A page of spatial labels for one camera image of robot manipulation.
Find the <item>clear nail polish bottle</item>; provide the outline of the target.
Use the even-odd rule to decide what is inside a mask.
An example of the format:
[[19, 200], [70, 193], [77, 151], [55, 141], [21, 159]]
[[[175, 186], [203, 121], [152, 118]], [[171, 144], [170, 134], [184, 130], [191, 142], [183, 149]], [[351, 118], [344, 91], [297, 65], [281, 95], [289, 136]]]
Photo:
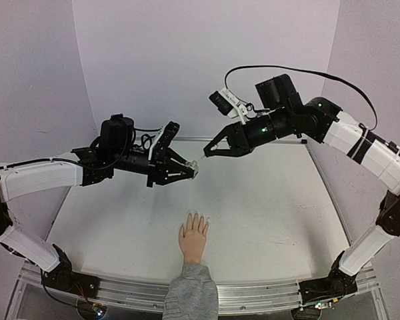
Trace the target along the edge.
[[193, 175], [192, 175], [192, 177], [190, 177], [190, 179], [196, 178], [196, 176], [197, 176], [197, 174], [199, 172], [199, 164], [198, 164], [198, 162], [196, 160], [187, 161], [185, 163], [185, 166], [190, 168], [193, 171]]

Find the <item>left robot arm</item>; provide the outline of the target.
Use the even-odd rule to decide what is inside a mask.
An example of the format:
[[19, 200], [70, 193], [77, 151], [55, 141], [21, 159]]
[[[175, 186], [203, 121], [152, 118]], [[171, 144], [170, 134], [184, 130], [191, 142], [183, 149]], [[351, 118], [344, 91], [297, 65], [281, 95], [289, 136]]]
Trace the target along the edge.
[[90, 146], [72, 150], [76, 160], [49, 157], [0, 165], [0, 244], [49, 273], [60, 290], [74, 289], [77, 278], [63, 250], [25, 231], [9, 213], [8, 202], [58, 187], [94, 185], [112, 178], [115, 170], [145, 175], [148, 187], [192, 179], [198, 172], [197, 162], [187, 161], [170, 148], [178, 131], [179, 124], [171, 121], [136, 144], [134, 121], [117, 114], [102, 123], [100, 135]]

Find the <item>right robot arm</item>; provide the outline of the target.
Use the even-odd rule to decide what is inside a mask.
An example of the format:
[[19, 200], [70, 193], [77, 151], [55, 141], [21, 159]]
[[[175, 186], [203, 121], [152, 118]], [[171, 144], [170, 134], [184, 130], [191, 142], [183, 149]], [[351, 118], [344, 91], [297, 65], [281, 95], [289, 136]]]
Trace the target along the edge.
[[375, 226], [341, 254], [335, 273], [354, 277], [390, 240], [400, 236], [400, 148], [374, 134], [338, 105], [316, 97], [303, 103], [290, 76], [282, 74], [255, 86], [264, 109], [248, 118], [249, 106], [228, 88], [209, 97], [236, 123], [224, 127], [204, 148], [206, 157], [242, 157], [256, 147], [307, 135], [345, 154], [387, 187]]

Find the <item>mannequin hand with long nails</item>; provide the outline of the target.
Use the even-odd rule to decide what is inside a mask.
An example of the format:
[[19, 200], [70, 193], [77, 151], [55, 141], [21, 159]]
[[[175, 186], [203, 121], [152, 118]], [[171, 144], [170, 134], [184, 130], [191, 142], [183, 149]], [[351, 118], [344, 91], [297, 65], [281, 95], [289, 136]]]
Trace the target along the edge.
[[204, 216], [190, 213], [179, 230], [179, 247], [184, 264], [200, 265], [207, 242], [209, 223]]

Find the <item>grey sleeve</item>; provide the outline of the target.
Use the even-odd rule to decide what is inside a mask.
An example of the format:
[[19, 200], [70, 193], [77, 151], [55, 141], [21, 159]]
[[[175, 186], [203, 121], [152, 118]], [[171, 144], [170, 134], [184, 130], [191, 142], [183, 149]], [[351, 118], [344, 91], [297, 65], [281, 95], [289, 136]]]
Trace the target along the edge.
[[219, 295], [209, 268], [184, 264], [169, 285], [163, 302], [163, 319], [217, 319]]

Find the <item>aluminium back rail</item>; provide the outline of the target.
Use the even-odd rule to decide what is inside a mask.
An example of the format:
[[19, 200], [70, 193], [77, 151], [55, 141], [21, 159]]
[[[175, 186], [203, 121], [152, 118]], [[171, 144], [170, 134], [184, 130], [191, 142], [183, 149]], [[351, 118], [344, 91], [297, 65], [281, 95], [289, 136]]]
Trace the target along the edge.
[[[185, 142], [206, 142], [209, 143], [213, 139], [209, 137], [176, 137], [173, 139], [174, 141], [185, 141]], [[269, 140], [266, 141], [265, 139], [254, 139], [251, 140], [251, 142], [256, 142], [257, 145], [259, 145], [259, 142], [265, 142], [265, 143], [276, 143], [276, 144], [300, 144], [300, 145], [306, 145], [308, 143], [308, 140], [306, 139], [275, 139], [275, 140]]]

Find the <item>aluminium rail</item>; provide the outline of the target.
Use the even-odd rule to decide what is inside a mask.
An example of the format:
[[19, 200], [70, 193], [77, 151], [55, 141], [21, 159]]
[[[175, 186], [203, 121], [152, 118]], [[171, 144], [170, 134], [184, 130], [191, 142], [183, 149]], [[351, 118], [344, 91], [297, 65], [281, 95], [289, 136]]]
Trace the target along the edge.
[[78, 310], [78, 305], [56, 298], [52, 291], [70, 295], [86, 303], [93, 315], [101, 305], [122, 305], [138, 311], [157, 309], [163, 319], [217, 319], [220, 315], [280, 309], [310, 309], [310, 316], [316, 318], [323, 308], [359, 296], [362, 286], [375, 291], [368, 272], [369, 268], [364, 267], [348, 276], [332, 267], [324, 278], [218, 286], [208, 266], [183, 258], [177, 275], [168, 284], [96, 277], [68, 267], [46, 272], [32, 263], [23, 264], [18, 280], [29, 277], [60, 307]]
[[[185, 141], [185, 142], [206, 142], [209, 143], [213, 139], [209, 137], [176, 137], [173, 139], [174, 141]], [[254, 139], [251, 140], [251, 142], [256, 142], [257, 145], [259, 145], [259, 142], [265, 142], [265, 143], [276, 143], [276, 144], [300, 144], [300, 145], [306, 145], [308, 143], [308, 140], [306, 139], [275, 139], [275, 140], [269, 140], [266, 141], [265, 139]]]

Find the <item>aluminium front rail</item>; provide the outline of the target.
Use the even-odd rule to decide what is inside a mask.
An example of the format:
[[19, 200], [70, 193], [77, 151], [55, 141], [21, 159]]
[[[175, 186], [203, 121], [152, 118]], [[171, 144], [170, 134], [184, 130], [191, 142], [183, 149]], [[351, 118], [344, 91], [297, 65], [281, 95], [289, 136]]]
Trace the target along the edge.
[[157, 309], [163, 319], [217, 319], [220, 315], [280, 309], [310, 309], [310, 316], [316, 318], [323, 308], [359, 296], [362, 286], [375, 291], [368, 272], [369, 268], [364, 267], [348, 276], [332, 267], [324, 278], [218, 286], [208, 266], [183, 258], [177, 275], [168, 284], [96, 277], [68, 267], [46, 272], [32, 263], [23, 264], [18, 280], [29, 277], [60, 307], [78, 310], [78, 305], [56, 298], [52, 291], [70, 295], [86, 303], [93, 315], [101, 305], [122, 305], [138, 311]]

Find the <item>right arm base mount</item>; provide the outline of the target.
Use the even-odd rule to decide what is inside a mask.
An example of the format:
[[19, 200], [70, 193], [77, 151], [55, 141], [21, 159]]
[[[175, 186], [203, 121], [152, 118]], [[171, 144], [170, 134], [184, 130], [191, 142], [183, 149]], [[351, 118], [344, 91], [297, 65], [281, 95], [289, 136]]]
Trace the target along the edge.
[[356, 293], [357, 283], [352, 279], [312, 279], [300, 282], [299, 292], [302, 306], [306, 307]]

